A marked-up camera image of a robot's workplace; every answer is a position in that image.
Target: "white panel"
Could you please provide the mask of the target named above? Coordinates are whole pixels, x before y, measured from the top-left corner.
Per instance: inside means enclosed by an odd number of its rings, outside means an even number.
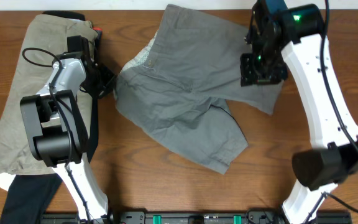
[[[0,10],[164,10],[167,4],[191,9],[250,9],[256,0],[0,0]],[[323,0],[286,0],[288,7]],[[358,0],[330,0],[331,9],[358,9]]]

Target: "beige fabric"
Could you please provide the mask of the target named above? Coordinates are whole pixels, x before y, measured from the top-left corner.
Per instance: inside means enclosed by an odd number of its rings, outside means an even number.
[[[38,47],[57,55],[67,51],[67,37],[81,35],[93,41],[97,33],[90,21],[72,21],[56,16],[38,15],[30,23],[22,49]],[[0,120],[0,173],[51,174],[53,170],[44,162],[33,158],[23,125],[19,102],[23,96],[36,94],[47,82],[51,68],[38,67],[26,62],[20,52],[11,90]],[[34,62],[50,65],[53,58],[45,53],[28,51],[26,56]],[[90,133],[91,97],[78,92],[78,107]]]

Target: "black cable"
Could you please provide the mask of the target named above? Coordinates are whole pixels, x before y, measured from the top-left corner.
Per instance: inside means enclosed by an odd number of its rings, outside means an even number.
[[[333,97],[333,93],[332,93],[331,88],[329,86],[327,73],[326,73],[326,69],[325,69],[326,66],[325,66],[325,62],[324,62],[324,47],[325,47],[325,41],[326,41],[326,36],[327,36],[327,33],[328,33],[328,24],[329,24],[329,0],[325,0],[325,4],[326,4],[326,22],[324,23],[324,30],[323,30],[323,33],[321,35],[321,46],[320,46],[321,73],[323,74],[324,85],[326,87],[328,98],[329,98],[329,100],[330,100],[330,102],[331,102],[331,104],[333,106],[333,110],[334,110],[335,116],[336,116],[336,118],[338,120],[339,126],[340,126],[341,130],[343,131],[343,133],[345,134],[346,138],[348,138],[349,142],[352,144],[352,146],[354,147],[354,149],[358,153],[358,145],[356,144],[356,142],[353,140],[352,136],[347,131],[346,125],[343,123],[343,120],[341,118],[339,110],[338,110],[338,108],[336,106],[336,103],[335,103],[335,100],[334,100],[334,97]],[[345,206],[347,209],[358,213],[358,209],[350,206],[349,204],[347,204],[343,200],[339,199],[335,195],[333,195],[331,193],[324,192],[324,193],[321,194],[321,196],[320,196],[319,200],[317,201],[316,205],[314,205],[311,213],[309,213],[309,215],[307,216],[304,224],[307,224],[309,222],[310,217],[317,210],[318,205],[321,203],[322,199],[326,198],[327,196],[331,197],[332,199],[334,199],[335,201],[337,201],[341,205]]]
[[[88,205],[86,204],[86,201],[85,201],[85,198],[84,196],[82,195],[80,189],[78,188],[77,186],[77,183],[75,182],[75,179],[73,178],[73,175],[71,173],[71,170],[70,168],[68,167],[68,164],[70,163],[71,161],[71,157],[72,157],[72,152],[73,152],[73,136],[72,136],[72,132],[71,132],[71,129],[70,129],[70,126],[68,124],[68,121],[67,121],[67,117],[65,116],[64,114],[64,111],[62,109],[62,107],[60,106],[59,102],[64,106],[66,107],[69,112],[73,113],[72,110],[70,109],[70,107],[64,103],[61,99],[57,100],[56,99],[56,96],[55,94],[53,93],[53,89],[55,88],[55,84],[56,84],[56,81],[57,81],[57,78],[58,76],[60,75],[60,73],[62,72],[63,70],[63,64],[62,64],[62,61],[60,61],[60,59],[54,55],[53,53],[47,51],[47,50],[44,50],[44,49],[39,49],[39,48],[35,48],[35,47],[29,47],[29,48],[26,48],[23,50],[22,52],[22,56],[23,58],[28,61],[29,63],[33,64],[33,65],[37,65],[37,66],[41,66],[41,67],[53,67],[52,65],[42,65],[42,64],[39,64],[39,63],[35,63],[35,62],[32,62],[30,61],[26,56],[25,56],[25,52],[28,51],[28,50],[38,50],[38,51],[41,51],[41,52],[44,52],[46,54],[49,54],[51,55],[58,63],[59,63],[59,69],[58,69],[58,72],[55,74],[55,76],[53,77],[52,81],[49,83],[49,93],[50,93],[50,96],[52,98],[52,101],[53,103],[55,104],[55,106],[57,107],[57,110],[58,112],[60,113],[60,117],[62,118],[63,120],[63,123],[65,124],[66,126],[66,129],[67,129],[67,135],[68,135],[68,145],[69,145],[69,156],[68,156],[68,159],[66,160],[66,164],[65,164],[65,169],[67,171],[67,174],[72,182],[72,184],[74,185],[74,188],[77,192],[77,194],[80,196],[80,199],[84,205],[84,208],[85,208],[85,212],[86,212],[86,217],[87,217],[87,223],[91,220],[90,219],[90,213],[89,213],[89,210],[88,210]]]

